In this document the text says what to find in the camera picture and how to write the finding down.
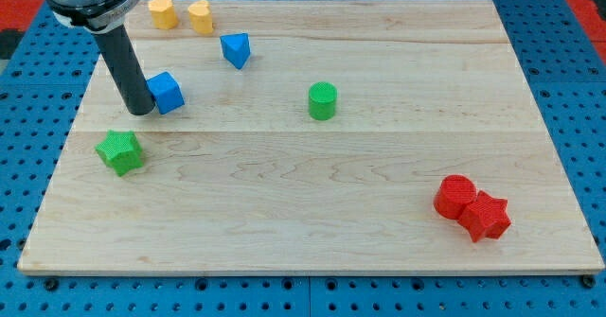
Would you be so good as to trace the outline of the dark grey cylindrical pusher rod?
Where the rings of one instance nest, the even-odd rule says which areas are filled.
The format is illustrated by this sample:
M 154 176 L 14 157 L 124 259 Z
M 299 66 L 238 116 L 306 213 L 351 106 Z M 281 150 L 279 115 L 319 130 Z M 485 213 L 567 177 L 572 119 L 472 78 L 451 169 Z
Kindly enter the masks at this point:
M 128 112 L 150 113 L 155 102 L 125 26 L 95 34 L 94 38 Z

